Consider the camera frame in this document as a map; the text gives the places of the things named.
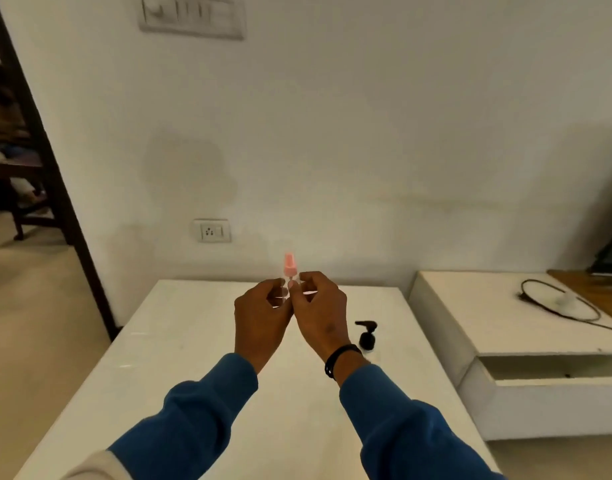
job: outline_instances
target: switch plate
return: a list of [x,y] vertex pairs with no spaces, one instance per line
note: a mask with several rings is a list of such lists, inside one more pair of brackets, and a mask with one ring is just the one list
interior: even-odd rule
[[200,37],[245,38],[242,0],[138,0],[140,29]]
[[230,242],[230,223],[226,219],[195,219],[193,237],[199,242]]

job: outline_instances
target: hand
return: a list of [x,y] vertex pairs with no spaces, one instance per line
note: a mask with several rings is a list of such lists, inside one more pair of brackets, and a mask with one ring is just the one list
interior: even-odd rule
[[235,300],[235,353],[259,372],[282,343],[293,316],[293,305],[284,280],[266,280]]
[[[300,273],[302,284],[288,283],[297,323],[308,345],[326,360],[343,345],[350,344],[346,323],[346,295],[319,271]],[[316,294],[304,295],[304,291]]]

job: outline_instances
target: left hand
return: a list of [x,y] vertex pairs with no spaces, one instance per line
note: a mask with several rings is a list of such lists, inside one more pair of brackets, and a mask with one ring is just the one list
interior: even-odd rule
[[259,372],[282,343],[293,316],[293,302],[281,278],[266,280],[235,300],[235,353]]

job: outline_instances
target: black cable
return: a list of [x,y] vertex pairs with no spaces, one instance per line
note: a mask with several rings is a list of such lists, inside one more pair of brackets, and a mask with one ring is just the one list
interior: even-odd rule
[[565,290],[562,290],[561,288],[558,288],[558,287],[556,287],[556,286],[554,286],[554,285],[551,285],[550,283],[547,283],[547,282],[545,282],[545,281],[541,281],[541,280],[529,279],[529,280],[524,280],[524,281],[522,281],[522,282],[521,282],[521,293],[518,293],[518,295],[517,295],[517,297],[518,297],[520,300],[525,301],[526,303],[531,303],[531,304],[533,304],[533,305],[536,305],[536,306],[540,307],[541,309],[543,309],[543,310],[545,310],[545,311],[547,311],[547,312],[549,312],[549,313],[552,313],[552,314],[554,314],[554,315],[557,315],[558,317],[565,318],[566,320],[573,320],[573,321],[575,321],[575,322],[588,323],[588,325],[599,326],[599,327],[601,327],[601,328],[607,328],[608,330],[612,330],[612,327],[610,327],[610,326],[607,326],[607,325],[602,325],[602,324],[600,324],[600,323],[595,323],[595,322],[597,322],[597,320],[599,320],[599,319],[601,318],[601,312],[599,311],[599,309],[598,309],[596,306],[594,306],[594,305],[590,304],[589,302],[587,302],[587,301],[586,301],[586,300],[584,300],[583,298],[581,298],[581,297],[579,297],[579,296],[577,296],[577,297],[576,297],[576,298],[577,298],[579,301],[581,301],[581,302],[582,302],[584,305],[588,306],[588,307],[589,307],[589,308],[590,308],[592,311],[594,311],[594,312],[595,312],[595,314],[597,315],[597,317],[596,317],[596,318],[589,318],[588,320],[583,320],[583,319],[581,319],[581,318],[571,317],[570,315],[564,315],[564,314],[562,314],[562,313],[559,313],[559,312],[558,312],[558,311],[556,311],[556,310],[553,310],[552,308],[549,308],[549,307],[547,307],[547,306],[545,306],[545,305],[542,305],[540,302],[538,302],[538,301],[537,301],[537,300],[535,300],[534,298],[530,297],[530,296],[529,296],[529,295],[526,293],[526,290],[524,290],[524,288],[523,288],[523,286],[524,286],[526,283],[540,283],[540,284],[542,284],[542,285],[549,286],[550,288],[552,288],[552,289],[554,289],[554,290],[560,291],[560,292],[561,292],[561,293],[563,293],[563,294],[566,294],[566,291],[565,291]]

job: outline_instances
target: pink cap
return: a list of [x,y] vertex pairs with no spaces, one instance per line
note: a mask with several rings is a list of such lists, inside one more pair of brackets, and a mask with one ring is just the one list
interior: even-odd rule
[[297,263],[295,263],[293,253],[286,253],[286,256],[284,256],[284,276],[289,278],[297,276]]

